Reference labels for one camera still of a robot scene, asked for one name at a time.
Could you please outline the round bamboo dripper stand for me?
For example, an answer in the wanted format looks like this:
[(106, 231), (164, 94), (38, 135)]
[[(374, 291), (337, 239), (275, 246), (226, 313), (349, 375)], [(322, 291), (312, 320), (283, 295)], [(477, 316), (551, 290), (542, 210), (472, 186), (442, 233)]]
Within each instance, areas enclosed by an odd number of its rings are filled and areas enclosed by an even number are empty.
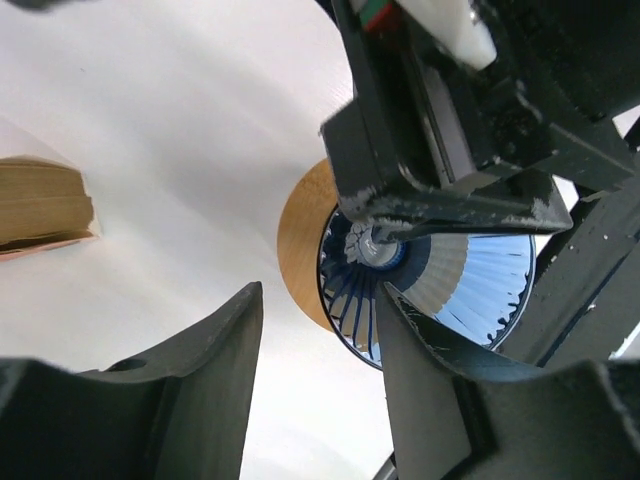
[(298, 308), (319, 327), (331, 325), (318, 287), (318, 259), (325, 226), (337, 206), (329, 161), (314, 165), (298, 181), (282, 210), (277, 258), (285, 287)]

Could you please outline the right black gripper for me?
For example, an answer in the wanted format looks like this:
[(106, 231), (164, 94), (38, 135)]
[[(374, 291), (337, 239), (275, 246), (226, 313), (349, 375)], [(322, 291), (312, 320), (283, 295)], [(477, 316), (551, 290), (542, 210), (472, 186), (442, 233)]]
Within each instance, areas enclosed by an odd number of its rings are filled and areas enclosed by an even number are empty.
[(635, 1), (472, 1), (497, 59), (474, 70), (402, 11), (366, 32), (333, 1), (354, 97), (321, 127), (338, 205), (381, 243), (528, 234), (525, 310), (494, 351), (614, 353), (639, 320)]

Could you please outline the brown paper coffee filters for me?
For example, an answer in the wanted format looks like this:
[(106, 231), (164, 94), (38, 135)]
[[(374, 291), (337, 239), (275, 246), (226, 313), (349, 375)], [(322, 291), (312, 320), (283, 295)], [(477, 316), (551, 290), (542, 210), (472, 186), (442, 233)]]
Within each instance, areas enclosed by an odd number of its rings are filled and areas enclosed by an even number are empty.
[(92, 238), (95, 211), (79, 170), (39, 157), (1, 160), (1, 254)]

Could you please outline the orange coffee filter box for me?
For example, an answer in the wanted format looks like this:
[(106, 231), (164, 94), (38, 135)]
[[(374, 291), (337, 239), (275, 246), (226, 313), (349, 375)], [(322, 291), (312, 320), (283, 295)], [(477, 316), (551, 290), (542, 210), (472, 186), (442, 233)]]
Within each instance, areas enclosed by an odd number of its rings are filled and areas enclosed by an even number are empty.
[(100, 225), (84, 175), (56, 150), (1, 119), (1, 259), (86, 242)]

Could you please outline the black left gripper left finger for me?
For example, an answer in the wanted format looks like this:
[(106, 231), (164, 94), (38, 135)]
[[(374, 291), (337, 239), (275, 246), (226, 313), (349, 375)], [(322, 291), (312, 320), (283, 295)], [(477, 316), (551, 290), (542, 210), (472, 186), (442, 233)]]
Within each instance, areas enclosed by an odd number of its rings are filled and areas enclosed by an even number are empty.
[(106, 370), (1, 362), (5, 479), (236, 479), (263, 327), (252, 282)]

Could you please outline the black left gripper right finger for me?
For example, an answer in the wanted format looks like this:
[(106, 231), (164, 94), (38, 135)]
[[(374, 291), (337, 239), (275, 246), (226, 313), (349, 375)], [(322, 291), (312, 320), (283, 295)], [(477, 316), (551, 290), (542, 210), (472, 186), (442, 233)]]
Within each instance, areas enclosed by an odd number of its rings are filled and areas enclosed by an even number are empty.
[(639, 364), (559, 370), (487, 350), (376, 293), (387, 409), (403, 479), (635, 479)]

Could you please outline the blue glass dripper cone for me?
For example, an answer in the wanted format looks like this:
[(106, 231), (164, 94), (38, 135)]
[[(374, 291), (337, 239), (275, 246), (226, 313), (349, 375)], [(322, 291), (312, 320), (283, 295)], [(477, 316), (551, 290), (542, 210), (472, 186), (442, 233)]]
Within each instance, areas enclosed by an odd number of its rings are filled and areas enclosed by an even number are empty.
[(529, 235), (434, 234), (377, 243), (371, 226), (334, 209), (319, 244), (317, 285), (330, 328), (380, 369), (378, 287), (392, 286), (422, 314), (494, 350), (525, 310), (535, 264)]

